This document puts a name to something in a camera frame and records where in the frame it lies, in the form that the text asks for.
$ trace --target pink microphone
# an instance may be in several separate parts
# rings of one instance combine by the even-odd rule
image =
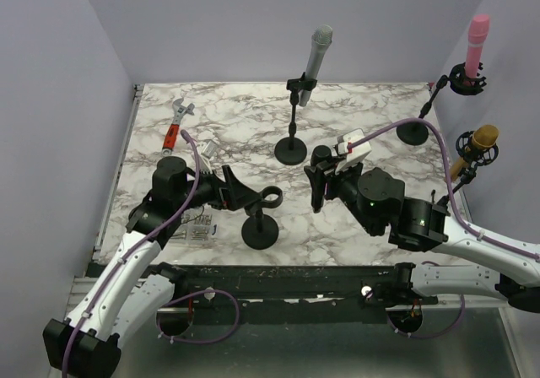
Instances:
[[[469,26],[469,47],[467,49],[467,60],[465,61],[465,74],[469,78],[476,78],[480,55],[482,55],[483,42],[488,37],[489,15],[481,13],[476,15]]]

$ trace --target black microphone stand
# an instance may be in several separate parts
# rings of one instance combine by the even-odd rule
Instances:
[[[305,73],[302,73],[300,78],[287,80],[287,90],[290,91],[289,101],[292,105],[289,136],[276,143],[273,150],[276,159],[283,165],[299,165],[307,157],[305,143],[294,137],[296,134],[296,106],[300,102],[300,91],[312,91],[316,85],[317,80],[305,78]]]
[[[463,186],[470,184],[472,180],[476,177],[477,166],[470,165],[466,169],[462,170],[462,175],[460,176],[459,182],[454,188],[452,188],[452,195],[455,195],[456,192],[462,189]],[[444,195],[437,201],[437,205],[447,207],[448,202],[450,201],[450,196],[448,194]]]
[[[478,70],[482,70],[482,63],[479,64]],[[483,91],[483,87],[486,86],[486,78],[469,78],[465,74],[465,63],[458,64],[452,68],[450,75],[443,75],[437,81],[435,85],[435,91],[429,98],[429,101],[424,104],[418,118],[423,119],[428,115],[433,105],[433,101],[437,97],[439,91],[441,91],[448,83],[452,91],[459,95],[478,95]],[[396,129],[397,136],[402,142],[410,144],[411,146],[419,146],[424,144],[428,140],[428,128],[417,122],[405,123],[400,125]]]

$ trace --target silver microphone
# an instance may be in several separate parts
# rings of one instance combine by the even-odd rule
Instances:
[[[322,58],[332,43],[332,28],[328,25],[318,27],[311,37],[311,54],[305,69],[305,78],[316,80],[321,68]],[[300,91],[300,106],[306,106],[310,100],[311,91]]]

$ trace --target marble surface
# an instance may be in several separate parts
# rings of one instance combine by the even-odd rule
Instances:
[[[111,216],[100,252],[107,263],[116,249],[129,211],[150,188],[151,175],[161,158],[165,132],[174,114],[172,101],[184,97],[195,105],[195,115],[185,116],[184,127],[199,143],[212,139],[220,149],[214,169],[230,165],[236,176],[260,191],[276,185],[283,190],[283,204],[265,210],[278,222],[278,242],[265,251],[246,246],[240,228],[243,210],[214,211],[216,234],[193,240],[189,232],[170,240],[154,260],[173,264],[219,265],[380,265],[433,260],[463,263],[454,257],[411,253],[387,243],[387,237],[370,237],[339,200],[325,202],[319,214],[311,211],[311,189],[303,165],[284,166],[273,157],[275,143],[287,134],[290,105],[284,84],[147,84],[127,147]],[[362,128],[367,135],[398,119],[416,116],[429,98],[426,84],[319,84],[306,108],[297,113],[297,136],[311,150],[318,144],[333,145],[336,137]],[[428,118],[436,126],[435,114]],[[445,190],[440,152],[435,138],[414,148],[388,132],[371,142],[366,169],[379,166],[406,183],[406,195],[429,199]],[[194,167],[189,146],[179,138],[174,155]],[[200,213],[191,210],[190,215]]]

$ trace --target white wall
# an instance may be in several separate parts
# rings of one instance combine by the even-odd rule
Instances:
[[[89,260],[132,85],[88,0],[0,0],[0,376],[45,376],[41,332]]]
[[[90,0],[137,82],[300,76],[320,24],[326,81],[428,81],[481,0]]]
[[[475,97],[446,89],[436,103],[449,141],[485,123],[500,129],[499,158],[480,169],[477,180],[465,190],[474,223],[534,243],[540,243],[539,11],[540,0],[483,0],[478,13],[491,14],[482,55],[488,86]],[[463,33],[443,73],[464,60],[466,49],[467,33]],[[519,340],[517,351],[525,363],[524,377],[540,376],[540,315],[516,310],[510,315]]]

